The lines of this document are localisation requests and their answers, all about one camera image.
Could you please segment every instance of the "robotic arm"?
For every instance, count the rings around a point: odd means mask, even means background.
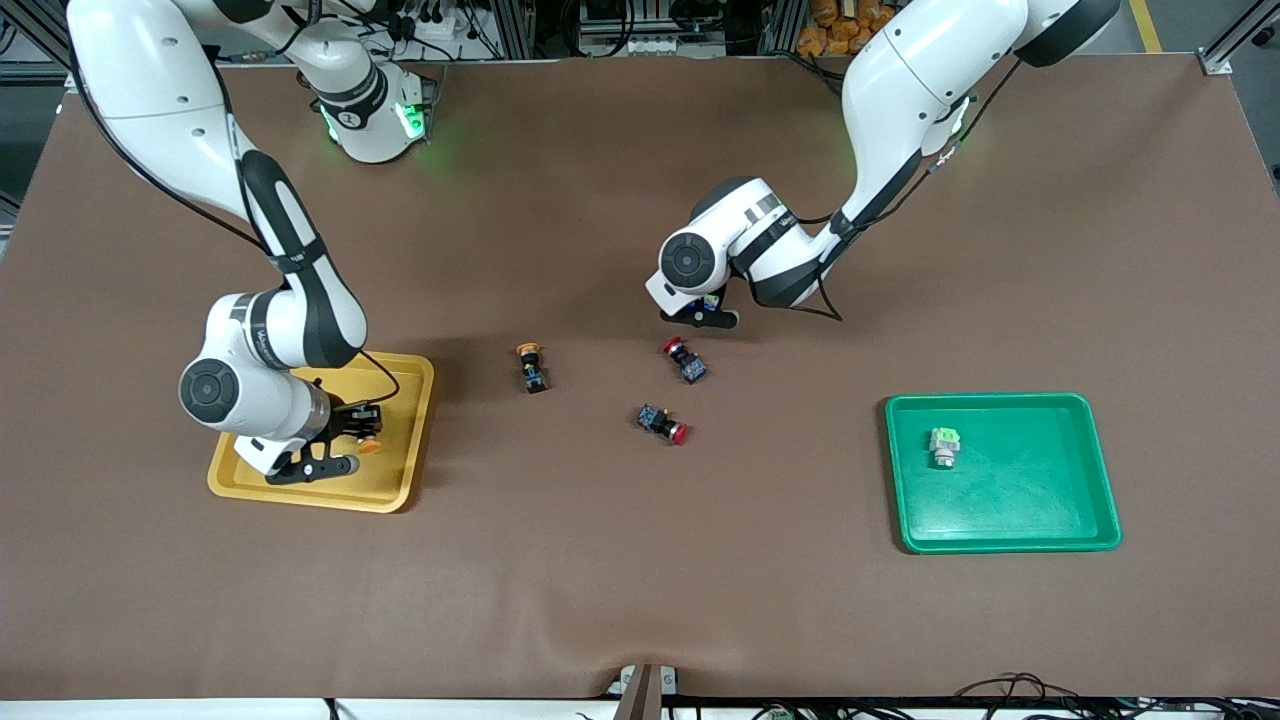
[[[841,104],[858,160],[854,193],[810,236],[762,178],[733,178],[663,242],[645,288],[668,322],[733,328],[731,275],[755,301],[794,307],[961,126],[968,91],[1012,50],[1034,67],[1096,37],[1119,0],[914,0],[850,63]]]
[[[285,281],[214,304],[200,356],[182,375],[183,407],[239,436],[236,450],[268,482],[353,473],[355,457],[317,459],[310,446],[337,434],[372,438],[378,406],[346,406],[288,369],[346,365],[364,347],[365,314],[284,170],[236,124],[174,0],[73,0],[68,20],[83,83],[115,143],[170,191],[250,222]]]
[[[320,99],[333,140],[361,163],[384,163],[425,136],[431,81],[393,63],[375,63],[352,28],[325,17],[298,27],[275,0],[172,0],[196,28],[232,27],[283,49]],[[371,0],[326,0],[338,13],[364,13]]]

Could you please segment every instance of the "brown table mat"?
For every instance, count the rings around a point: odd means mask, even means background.
[[[229,501],[177,400],[239,241],[134,178],[70,101],[0,265],[0,694],[1276,694],[1280,209],[1230,82],[1190,56],[1024,69],[955,161],[832,273],[849,320],[658,320],[698,197],[852,184],[837,100],[785,60],[460,67],[434,142],[361,167],[292,70],[228,72],[369,313],[430,357],[421,493],[371,516]],[[681,333],[710,365],[685,387]],[[529,397],[513,347],[545,346]],[[1074,389],[1125,541],[918,557],[879,404]],[[644,402],[694,425],[664,447]]]

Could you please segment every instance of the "wire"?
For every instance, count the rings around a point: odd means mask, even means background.
[[[694,17],[692,12],[687,12],[690,0],[673,0],[671,4],[671,9],[667,12],[667,17],[671,18],[671,22],[676,23],[676,27],[678,27],[680,29],[685,32],[703,33],[703,32],[721,29],[724,27],[723,5],[721,6],[721,14],[718,18],[703,23]]]
[[[914,717],[911,717],[910,715],[902,712],[896,707],[876,707],[873,705],[868,705],[863,701],[854,698],[845,698],[841,702],[841,706],[842,706],[841,710],[845,711],[846,717],[852,717],[854,715],[864,714],[864,715],[870,715],[877,720],[915,720]],[[849,707],[852,707],[854,711],[850,712]]]
[[[365,26],[366,29],[370,28],[370,27],[378,27],[378,28],[381,28],[381,29],[387,31],[387,33],[390,35],[392,27],[389,24],[387,24],[383,20],[379,20],[379,19],[371,17],[371,15],[367,15],[367,14],[362,13],[360,10],[360,8],[352,5],[347,0],[338,0],[338,3],[340,5],[343,5],[344,8],[347,8],[348,10],[351,10],[357,18],[360,18],[361,22],[358,24]],[[435,50],[440,55],[444,55],[444,59],[448,60],[448,61],[451,61],[451,63],[457,63],[458,61],[457,58],[454,58],[453,55],[449,55],[449,53],[447,50],[444,50],[443,47],[440,47],[438,45],[431,45],[430,42],[425,41],[425,40],[421,40],[421,38],[419,38],[415,35],[406,35],[404,40],[406,40],[406,47],[408,46],[408,41],[413,41],[413,42],[417,42],[419,45],[422,45],[424,47],[429,47],[431,50]]]
[[[571,20],[570,9],[576,5],[577,0],[564,0],[564,5],[561,6],[561,40],[564,41],[564,46],[568,49],[568,54],[573,58],[612,58],[622,51],[631,41],[631,35],[636,29],[636,6],[635,0],[627,0],[626,6],[622,8],[622,19],[618,22],[618,41],[613,45],[613,49],[604,55],[588,55],[579,47],[577,42],[573,41],[573,35],[571,28],[573,26]],[[631,15],[631,24],[627,26],[627,15]]]
[[[302,31],[307,29],[308,27],[311,26],[301,24],[297,28],[294,28],[294,31],[289,35],[289,38],[284,41],[284,45],[282,45],[279,50],[274,50],[274,53],[276,55],[284,55],[285,53],[288,53],[289,47],[293,47],[293,41],[297,40],[298,36],[302,35]]]
[[[9,20],[5,20],[3,18],[0,18],[0,20],[3,20],[4,23],[0,24],[0,40],[4,40],[6,32],[9,32],[10,29],[13,31],[13,35],[9,36],[8,42],[5,42],[4,47],[0,49],[0,55],[4,55],[5,53],[9,51],[10,47],[13,47],[13,44],[18,41],[18,26],[10,24]]]
[[[192,213],[200,215],[201,218],[205,218],[206,220],[214,223],[215,225],[225,229],[227,232],[252,245],[259,251],[269,254],[266,251],[266,247],[264,247],[261,242],[251,237],[244,231],[237,228],[236,225],[228,223],[227,220],[223,220],[221,218],[214,215],[212,213],[205,210],[204,208],[178,195],[172,188],[169,188],[169,186],[160,182],[154,174],[151,174],[151,172],[148,172],[137,160],[134,160],[124,150],[124,147],[120,146],[119,142],[116,142],[115,136],[113,136],[111,132],[106,128],[106,122],[102,120],[102,115],[97,111],[97,105],[93,104],[93,97],[88,94],[88,87],[84,85],[84,77],[81,74],[79,59],[76,56],[76,47],[72,46],[69,47],[69,50],[70,50],[69,53],[70,68],[68,69],[70,70],[72,81],[76,83],[76,91],[79,92],[81,99],[84,100],[84,108],[88,110],[88,117],[90,119],[93,120],[93,126],[97,127],[99,132],[102,133],[102,137],[106,138],[106,143],[111,146],[111,150],[114,150],[115,154],[119,155],[122,160],[124,160],[124,164],[128,165],[129,169],[137,173],[142,179],[155,186],[156,190],[168,195],[170,199],[178,201],[182,206],[187,208]],[[216,69],[214,69],[214,74],[219,77],[220,82],[221,76],[218,73]],[[243,183],[239,184],[243,193]],[[248,205],[244,206],[244,213],[250,214]]]
[[[502,53],[499,53],[498,47],[493,44],[492,40],[489,40],[489,33],[485,32],[484,26],[480,24],[480,20],[476,17],[475,6],[472,6],[470,1],[462,1],[460,3],[460,5],[463,8],[463,12],[467,15],[467,22],[471,23],[472,28],[475,28],[476,35],[480,38],[480,44],[484,45],[485,50],[488,50],[490,55],[493,55],[494,60],[500,60]]]
[[[973,117],[973,122],[970,122],[969,127],[965,128],[963,133],[960,133],[960,137],[951,143],[952,147],[960,147],[960,143],[969,137],[969,133],[973,132],[973,128],[978,127],[978,120],[982,119],[982,115],[987,111],[987,108],[991,108],[991,101],[995,100],[997,95],[1000,95],[1000,91],[1005,88],[1005,83],[1009,82],[1009,78],[1014,77],[1014,73],[1016,73],[1018,68],[1020,67],[1023,67],[1021,59],[1014,63],[1014,67],[1009,68],[1009,72],[1005,73],[1005,77],[1000,78],[1000,82],[996,83],[996,88],[992,90],[991,95],[987,96],[987,100],[982,104],[982,108],[978,108],[978,114]]]
[[[792,63],[796,63],[801,68],[809,70],[813,76],[822,81],[822,85],[827,86],[827,90],[833,92],[836,97],[840,97],[841,88],[837,85],[832,85],[831,81],[845,81],[845,73],[837,73],[835,70],[828,70],[818,64],[817,60],[805,59],[790,50],[772,50],[769,55],[780,55],[782,58],[788,58]]]
[[[388,370],[385,365],[383,365],[381,363],[379,363],[378,360],[375,360],[372,355],[365,352],[364,350],[361,350],[360,354],[365,356],[365,360],[369,360],[370,363],[372,363],[375,368],[378,368],[379,370],[381,370],[383,374],[387,375],[392,380],[393,388],[387,395],[383,395],[383,396],[379,396],[379,397],[371,397],[369,400],[361,400],[360,402],[348,402],[346,405],[339,405],[338,407],[334,407],[334,410],[333,410],[334,413],[337,413],[339,410],[349,410],[352,407],[358,407],[361,405],[376,405],[379,402],[388,401],[388,400],[396,397],[397,395],[399,395],[399,380],[396,378],[396,375],[390,370]]]
[[[790,51],[786,51],[786,50],[778,50],[778,51],[774,51],[773,54],[774,55],[785,55],[785,56],[792,58],[794,60],[799,61],[801,65],[809,67],[809,63],[805,63],[804,59],[801,59],[795,53],[790,53]],[[940,159],[936,160],[934,163],[932,163],[925,169],[925,172],[923,174],[920,174],[920,177],[918,177],[914,183],[911,183],[911,187],[906,188],[906,192],[904,192],[902,195],[899,196],[899,199],[893,202],[893,205],[888,210],[884,210],[883,213],[876,215],[874,218],[872,218],[872,219],[869,219],[869,220],[867,220],[864,223],[859,223],[856,225],[852,225],[851,228],[849,228],[845,232],[856,238],[856,236],[860,234],[860,233],[863,233],[864,231],[867,231],[867,228],[874,225],[876,223],[883,222],[884,219],[890,218],[893,213],[897,213],[899,209],[902,208],[902,204],[906,202],[906,200],[909,197],[911,197],[911,195],[915,193],[916,190],[919,190],[920,184],[924,183],[925,178],[928,178],[929,176],[932,176],[934,172],[938,170],[938,168],[941,168],[946,163],[945,158],[950,158],[951,152],[955,151],[955,149],[960,147],[960,145],[965,141],[965,138],[969,137],[969,135],[973,132],[973,129],[975,127],[978,127],[978,122],[982,120],[982,117],[987,113],[987,108],[991,108],[991,101],[995,100],[997,95],[1000,95],[1000,91],[1009,82],[1009,78],[1014,77],[1014,73],[1021,65],[1023,65],[1023,61],[1018,60],[1016,63],[1014,63],[1014,67],[1009,68],[1009,72],[1005,73],[1005,77],[1001,78],[998,83],[996,83],[995,90],[992,90],[991,95],[987,96],[987,100],[983,101],[982,108],[978,108],[978,113],[974,114],[973,120],[969,123],[969,127],[965,128],[963,133],[960,133],[960,137],[956,138],[956,141],[954,143],[951,143],[951,147],[948,150],[946,150],[942,154],[940,154]],[[812,69],[817,70],[818,73],[822,73],[824,83],[827,82],[827,76],[828,74],[838,74],[838,73],[831,73],[831,70],[823,70],[822,68],[818,68],[817,64],[813,64]],[[832,215],[835,215],[835,213],[832,213],[831,215],[827,215],[826,218],[823,218],[820,220],[815,219],[815,220],[797,220],[797,222],[800,224],[805,224],[805,225],[817,225],[817,224],[822,224],[822,223],[829,220],[832,218]],[[788,306],[788,307],[786,307],[786,310],[795,310],[797,313],[808,313],[810,315],[818,315],[819,318],[827,318],[827,319],[831,319],[831,320],[836,320],[837,323],[842,323],[845,320],[844,315],[840,314],[840,310],[836,309],[836,306],[831,302],[831,297],[827,295],[827,286],[826,286],[823,275],[829,269],[831,269],[829,265],[828,266],[823,266],[823,264],[819,263],[818,268],[814,270],[814,282],[818,283],[818,293],[822,296],[822,301],[827,306],[826,310],[820,310],[820,309],[817,309],[817,307],[804,307],[804,306]],[[744,272],[742,277],[746,279],[748,287],[751,290],[751,300],[756,305],[760,305],[762,307],[765,307],[765,305],[763,305],[760,302],[760,299],[756,295],[755,282],[751,281],[750,273]],[[989,680],[983,680],[980,683],[974,683],[972,685],[968,685],[968,687],[963,688],[960,692],[957,692],[956,697],[963,697],[966,692],[973,691],[974,688],[979,688],[982,685],[989,685],[989,684],[993,684],[993,683],[1004,683],[1004,682],[1009,682],[1009,680],[1012,680],[1012,682],[1010,683],[1010,685],[1009,685],[1009,693],[1005,697],[1006,702],[1007,702],[1009,697],[1012,696],[1014,687],[1019,682],[1028,682],[1028,683],[1032,683],[1036,687],[1038,687],[1039,692],[1041,692],[1041,700],[1044,700],[1044,696],[1046,696],[1044,691],[1046,691],[1046,688],[1047,689],[1052,689],[1055,692],[1060,692],[1062,694],[1071,694],[1071,696],[1075,694],[1071,691],[1068,691],[1066,688],[1061,688],[1059,685],[1050,685],[1050,684],[1044,683],[1043,680],[1041,680],[1039,678],[1037,678],[1036,675],[1032,675],[1030,673],[1016,673],[1016,674],[1012,674],[1011,678],[992,678]],[[991,720],[991,717],[988,716],[984,720]]]

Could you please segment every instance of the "orange object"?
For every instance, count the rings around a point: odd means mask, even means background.
[[[882,27],[893,19],[893,8],[882,8],[878,18],[872,20],[872,31],[879,32]]]
[[[836,20],[836,23],[831,26],[831,40],[836,42],[845,41],[847,47],[847,42],[858,37],[858,33],[860,31],[861,27],[858,24],[858,20],[849,20],[849,19]],[[835,50],[831,50],[831,47],[828,47],[827,50],[835,53]]]
[[[840,5],[836,0],[810,0],[809,14],[819,27],[831,27],[831,23],[840,19]]]
[[[858,53],[863,47],[867,47],[867,44],[872,41],[872,35],[874,35],[872,31],[863,28],[863,31],[858,33],[858,37],[849,42],[849,49]]]
[[[879,19],[883,6],[878,0],[859,0],[858,3],[858,24],[864,28],[872,27],[877,19]]]
[[[796,53],[804,58],[817,58],[822,55],[827,46],[827,31],[814,26],[805,26],[796,40]]]

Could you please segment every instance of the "yellow tray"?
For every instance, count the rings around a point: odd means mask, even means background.
[[[378,434],[378,439],[383,442],[383,447],[378,452],[360,455],[360,469],[355,474],[314,483],[269,486],[261,473],[241,460],[233,447],[236,436],[223,433],[218,439],[214,460],[209,465],[209,489],[221,497],[264,502],[365,512],[399,510],[408,500],[413,484],[419,447],[426,430],[426,411],[431,400],[435,369],[425,357],[416,355],[392,352],[370,352],[370,355],[396,375],[401,391],[396,397],[380,404],[383,432]],[[320,378],[326,391],[348,401],[378,397],[390,386],[387,375],[361,356],[356,356],[346,368],[325,370],[298,368],[293,374],[306,380]],[[335,439],[333,452],[353,455],[355,438]]]

